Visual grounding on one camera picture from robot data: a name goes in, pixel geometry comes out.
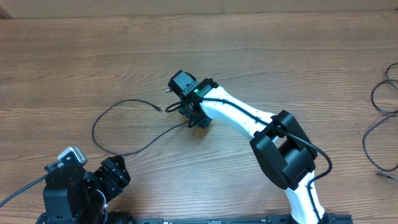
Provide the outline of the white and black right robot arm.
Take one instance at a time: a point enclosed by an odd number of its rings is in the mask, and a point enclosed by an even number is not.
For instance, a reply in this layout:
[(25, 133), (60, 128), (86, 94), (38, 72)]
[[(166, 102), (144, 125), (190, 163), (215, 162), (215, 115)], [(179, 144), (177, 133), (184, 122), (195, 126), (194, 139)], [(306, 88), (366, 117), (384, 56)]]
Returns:
[(292, 114), (257, 110), (231, 96), (213, 79), (199, 82), (182, 70), (170, 78), (168, 87), (180, 101), (166, 110), (184, 115), (188, 127), (207, 128), (212, 120), (218, 120), (249, 140), (263, 173), (285, 190), (293, 221), (326, 222), (313, 184), (317, 150)]

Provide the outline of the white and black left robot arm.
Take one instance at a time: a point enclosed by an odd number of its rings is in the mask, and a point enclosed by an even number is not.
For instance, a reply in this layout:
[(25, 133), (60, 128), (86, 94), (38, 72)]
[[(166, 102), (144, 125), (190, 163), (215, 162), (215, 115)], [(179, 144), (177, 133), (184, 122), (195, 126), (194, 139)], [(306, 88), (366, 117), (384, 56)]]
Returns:
[(43, 191), (45, 212), (37, 223), (132, 224), (128, 212), (109, 212), (106, 204), (121, 194), (131, 181), (123, 156), (108, 157), (95, 171), (87, 171), (85, 160), (72, 152), (45, 166), (48, 172)]

